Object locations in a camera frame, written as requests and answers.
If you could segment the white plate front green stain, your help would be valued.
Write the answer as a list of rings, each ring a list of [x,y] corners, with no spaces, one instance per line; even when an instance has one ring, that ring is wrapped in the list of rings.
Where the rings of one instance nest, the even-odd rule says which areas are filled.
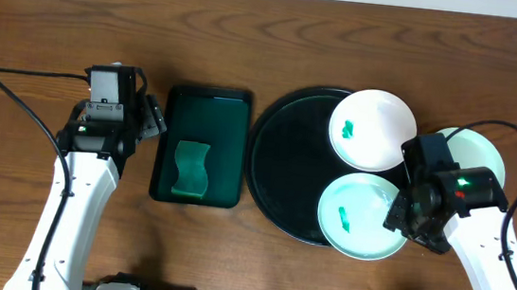
[[[378,261],[406,243],[383,227],[398,195],[394,184],[371,173],[349,173],[332,181],[318,202],[318,224],[331,246],[350,258]]]

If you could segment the black rectangular water tray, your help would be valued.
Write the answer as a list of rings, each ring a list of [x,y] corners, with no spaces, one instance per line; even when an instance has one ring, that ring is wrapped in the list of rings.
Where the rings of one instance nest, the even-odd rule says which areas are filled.
[[[251,120],[252,97],[246,91],[176,85],[170,89],[167,132],[157,147],[150,197],[156,201],[233,208],[241,199],[244,150]],[[180,140],[210,145],[203,198],[171,193],[178,171],[174,162]]]

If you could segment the white plate with green stain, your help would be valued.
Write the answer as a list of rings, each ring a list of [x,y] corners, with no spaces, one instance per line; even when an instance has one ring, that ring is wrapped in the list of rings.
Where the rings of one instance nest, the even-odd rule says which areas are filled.
[[[504,161],[487,138],[475,131],[466,129],[447,140],[447,144],[454,162],[457,162],[461,169],[489,168],[496,176],[500,187],[505,186],[506,169]]]

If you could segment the green scouring sponge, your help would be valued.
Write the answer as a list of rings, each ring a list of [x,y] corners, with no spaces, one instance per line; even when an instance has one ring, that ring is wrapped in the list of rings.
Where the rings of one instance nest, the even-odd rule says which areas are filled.
[[[210,145],[180,140],[175,149],[174,162],[178,171],[171,193],[191,198],[203,198],[208,188],[205,158]]]

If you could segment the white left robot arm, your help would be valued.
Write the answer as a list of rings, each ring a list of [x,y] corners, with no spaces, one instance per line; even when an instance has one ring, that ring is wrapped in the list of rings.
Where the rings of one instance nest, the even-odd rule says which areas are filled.
[[[88,101],[77,105],[59,132],[62,157],[55,161],[49,199],[5,290],[83,290],[98,222],[126,163],[122,148],[111,139],[124,134],[124,121],[79,118],[83,109],[104,106]]]

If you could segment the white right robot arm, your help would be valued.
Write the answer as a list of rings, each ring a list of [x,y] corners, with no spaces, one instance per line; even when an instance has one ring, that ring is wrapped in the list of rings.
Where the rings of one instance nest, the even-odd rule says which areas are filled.
[[[517,290],[517,240],[508,200],[489,168],[406,163],[383,226],[436,254],[453,250],[472,290]]]

